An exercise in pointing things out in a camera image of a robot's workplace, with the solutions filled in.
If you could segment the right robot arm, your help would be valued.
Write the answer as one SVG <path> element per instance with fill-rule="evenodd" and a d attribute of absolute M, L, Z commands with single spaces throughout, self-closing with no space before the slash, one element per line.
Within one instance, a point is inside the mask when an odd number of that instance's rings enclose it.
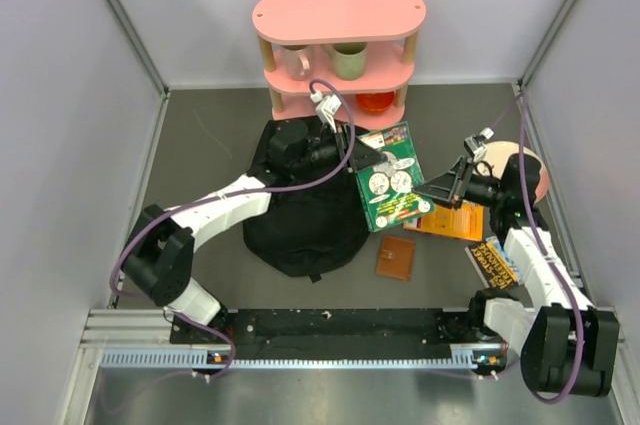
<path fill-rule="evenodd" d="M 532 305 L 505 292 L 479 292 L 467 329 L 481 341 L 499 335 L 519 356 L 525 385 L 543 402 L 604 397 L 611 390 L 620 325 L 575 285 L 554 251 L 535 206 L 541 172 L 538 158 L 514 153 L 499 176 L 470 182 L 467 198 L 488 206 L 490 227 Z"/>

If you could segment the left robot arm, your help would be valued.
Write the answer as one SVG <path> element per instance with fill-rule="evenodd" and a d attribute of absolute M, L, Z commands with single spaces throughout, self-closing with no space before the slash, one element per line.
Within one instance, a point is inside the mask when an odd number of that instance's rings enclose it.
<path fill-rule="evenodd" d="M 246 247 L 289 277 L 347 265 L 369 235 L 426 218 L 442 201 L 423 187 L 406 124 L 366 133 L 312 117 L 270 121 L 249 170 L 182 206 L 144 209 L 117 268 L 205 341 L 226 332 L 224 305 L 192 275 L 196 251 L 240 226 Z"/>

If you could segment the green treehouse paperback book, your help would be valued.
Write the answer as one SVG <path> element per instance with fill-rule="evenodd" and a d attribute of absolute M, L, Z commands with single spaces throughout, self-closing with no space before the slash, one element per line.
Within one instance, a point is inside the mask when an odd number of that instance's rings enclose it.
<path fill-rule="evenodd" d="M 379 232 L 435 211 L 432 199 L 413 192 L 425 182 L 406 121 L 360 135 L 386 160 L 356 174 L 370 232 Z"/>

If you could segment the black student backpack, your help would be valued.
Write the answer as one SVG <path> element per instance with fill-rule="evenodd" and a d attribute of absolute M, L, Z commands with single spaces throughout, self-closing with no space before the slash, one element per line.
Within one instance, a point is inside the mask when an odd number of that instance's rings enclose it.
<path fill-rule="evenodd" d="M 291 188 L 319 180 L 325 173 L 288 175 L 267 164 L 270 120 L 259 138 L 250 176 L 269 187 Z M 271 196 L 267 211 L 242 224 L 247 249 L 289 277 L 312 281 L 349 264 L 370 236 L 356 177 L 342 168 L 313 188 Z"/>

